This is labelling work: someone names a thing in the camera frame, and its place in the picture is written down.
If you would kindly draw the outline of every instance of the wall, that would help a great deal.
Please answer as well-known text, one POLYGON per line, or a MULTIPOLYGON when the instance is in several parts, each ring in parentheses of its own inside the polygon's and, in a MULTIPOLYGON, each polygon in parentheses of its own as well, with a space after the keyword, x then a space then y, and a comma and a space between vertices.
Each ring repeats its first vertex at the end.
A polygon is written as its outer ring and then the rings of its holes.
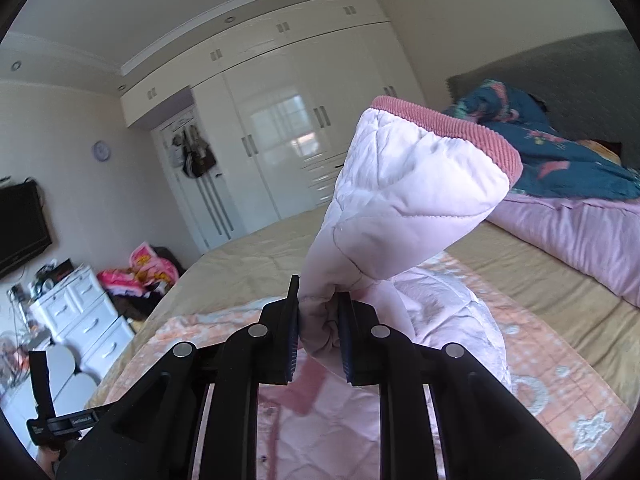
MULTIPOLYGON (((54 245, 27 264, 21 283, 50 259, 96 270, 126 266, 141 242, 169 247, 184 266, 198 251, 162 173, 151 135, 127 130, 118 98, 0 80, 0 174, 32 176, 44 189, 54 245), (97 140, 111 158, 97 162, 97 140)), ((0 279, 0 333, 13 331, 0 279)))
POLYGON ((378 0, 430 107, 450 103, 446 78, 587 32, 624 28, 608 0, 378 0))

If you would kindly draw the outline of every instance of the beige bed sheet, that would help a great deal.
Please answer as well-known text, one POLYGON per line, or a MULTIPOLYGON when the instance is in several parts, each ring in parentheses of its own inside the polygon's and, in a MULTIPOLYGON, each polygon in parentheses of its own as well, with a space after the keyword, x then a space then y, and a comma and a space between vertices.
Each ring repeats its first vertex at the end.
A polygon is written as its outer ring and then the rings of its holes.
MULTIPOLYGON (((209 313, 286 294, 325 208, 272 224, 205 254, 158 304, 113 365, 90 405, 104 403, 113 381, 169 318, 209 313)), ((595 280, 483 222, 449 249, 504 294, 540 316, 630 407, 640 391, 640 311, 595 280)))

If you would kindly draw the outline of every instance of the metal screw head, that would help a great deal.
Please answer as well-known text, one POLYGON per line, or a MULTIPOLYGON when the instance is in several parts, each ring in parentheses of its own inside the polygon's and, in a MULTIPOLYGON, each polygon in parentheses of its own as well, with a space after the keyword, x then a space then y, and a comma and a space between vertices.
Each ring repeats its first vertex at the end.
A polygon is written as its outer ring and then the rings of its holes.
POLYGON ((373 337, 379 337, 380 339, 384 339, 385 337, 389 337, 390 334, 391 334, 391 330, 389 330, 388 326, 376 325, 371 327, 371 335, 373 337))
POLYGON ((263 335, 267 335, 268 331, 269 329, 260 323, 256 323, 249 327, 249 335, 251 337, 262 337, 263 335))
POLYGON ((457 359, 462 357, 465 354, 465 349, 462 348, 458 343, 451 343, 444 347, 444 351, 447 353, 449 357, 453 357, 457 359))
POLYGON ((176 357, 187 357, 187 355, 190 355, 192 351, 193 348, 191 347, 191 345, 189 343, 185 343, 184 341, 174 346, 174 355, 176 357))

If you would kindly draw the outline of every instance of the television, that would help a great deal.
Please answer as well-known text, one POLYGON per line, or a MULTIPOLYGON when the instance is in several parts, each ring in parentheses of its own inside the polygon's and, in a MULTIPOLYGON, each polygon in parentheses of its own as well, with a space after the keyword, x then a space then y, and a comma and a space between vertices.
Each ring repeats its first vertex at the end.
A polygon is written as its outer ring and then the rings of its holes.
POLYGON ((0 187, 0 278, 51 243, 36 181, 0 187))

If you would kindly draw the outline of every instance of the black strap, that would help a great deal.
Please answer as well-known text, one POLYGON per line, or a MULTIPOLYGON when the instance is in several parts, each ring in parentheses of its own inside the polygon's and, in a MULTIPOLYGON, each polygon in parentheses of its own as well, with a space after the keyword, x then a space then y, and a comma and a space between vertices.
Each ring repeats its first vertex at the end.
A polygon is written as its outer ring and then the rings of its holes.
POLYGON ((29 368, 31 370, 31 388, 36 400, 36 412, 39 418, 53 418, 56 410, 53 407, 51 389, 49 387, 49 367, 46 352, 29 352, 29 368))

